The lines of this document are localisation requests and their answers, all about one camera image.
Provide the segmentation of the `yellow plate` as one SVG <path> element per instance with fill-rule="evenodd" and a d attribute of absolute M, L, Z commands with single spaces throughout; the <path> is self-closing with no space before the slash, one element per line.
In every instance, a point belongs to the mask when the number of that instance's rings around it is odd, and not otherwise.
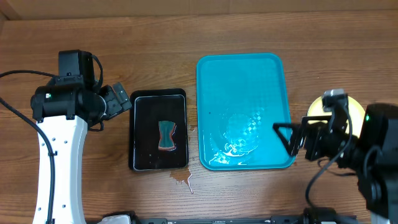
<path fill-rule="evenodd" d="M 348 97 L 348 111 L 353 123 L 353 135 L 360 137 L 365 110 L 354 98 Z M 331 116 L 332 112 L 324 112 L 322 98 L 318 97 L 309 107 L 307 116 Z"/>

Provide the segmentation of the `orange green sponge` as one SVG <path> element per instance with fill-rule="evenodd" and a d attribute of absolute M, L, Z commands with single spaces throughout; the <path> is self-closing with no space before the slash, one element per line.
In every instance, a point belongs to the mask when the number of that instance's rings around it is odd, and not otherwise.
<path fill-rule="evenodd" d="M 173 151 L 176 146 L 173 140 L 176 124 L 172 121 L 159 121 L 159 144 L 160 151 Z"/>

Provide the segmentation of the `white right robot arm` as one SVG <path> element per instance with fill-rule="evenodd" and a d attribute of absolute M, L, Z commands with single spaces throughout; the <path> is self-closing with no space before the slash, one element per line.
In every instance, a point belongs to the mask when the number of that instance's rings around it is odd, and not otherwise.
<path fill-rule="evenodd" d="M 290 156 L 300 148 L 306 159 L 327 157 L 330 164 L 351 169 L 366 208 L 397 222 L 397 106 L 385 103 L 367 107 L 359 137 L 351 131 L 348 104 L 325 103 L 330 116 L 304 116 L 301 123 L 275 123 L 273 129 Z"/>

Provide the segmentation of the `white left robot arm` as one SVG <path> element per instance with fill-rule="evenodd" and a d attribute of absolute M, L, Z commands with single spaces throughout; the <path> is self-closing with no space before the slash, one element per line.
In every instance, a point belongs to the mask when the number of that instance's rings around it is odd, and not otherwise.
<path fill-rule="evenodd" d="M 96 124 L 131 108 L 122 84 L 94 92 L 82 82 L 40 86 L 31 98 L 39 128 L 34 223 L 85 223 L 81 196 L 85 138 Z"/>

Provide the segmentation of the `black water tray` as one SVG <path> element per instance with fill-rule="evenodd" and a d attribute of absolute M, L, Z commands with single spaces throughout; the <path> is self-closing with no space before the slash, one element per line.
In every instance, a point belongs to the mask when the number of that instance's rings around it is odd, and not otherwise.
<path fill-rule="evenodd" d="M 188 164 L 187 102 L 181 88 L 138 90 L 130 97 L 129 168 L 134 171 L 179 169 Z M 176 124 L 175 150 L 160 151 L 159 121 Z"/>

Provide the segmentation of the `teal plastic tray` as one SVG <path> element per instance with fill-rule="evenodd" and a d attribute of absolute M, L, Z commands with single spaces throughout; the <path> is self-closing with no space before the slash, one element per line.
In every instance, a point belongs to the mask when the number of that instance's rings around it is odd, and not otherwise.
<path fill-rule="evenodd" d="M 272 53 L 199 59 L 200 162 L 209 170 L 286 169 L 295 160 L 272 126 L 290 123 L 281 59 Z"/>

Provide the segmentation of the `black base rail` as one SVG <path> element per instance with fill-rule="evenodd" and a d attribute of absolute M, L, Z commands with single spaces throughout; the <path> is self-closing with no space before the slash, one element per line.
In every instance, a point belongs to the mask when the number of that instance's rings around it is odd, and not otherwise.
<path fill-rule="evenodd" d="M 344 224 L 359 223 L 356 216 L 338 215 L 332 208 L 305 208 L 301 215 L 273 215 L 268 218 L 209 218 L 209 219 L 179 219 L 142 218 L 135 212 L 111 213 L 99 221 L 100 224 Z"/>

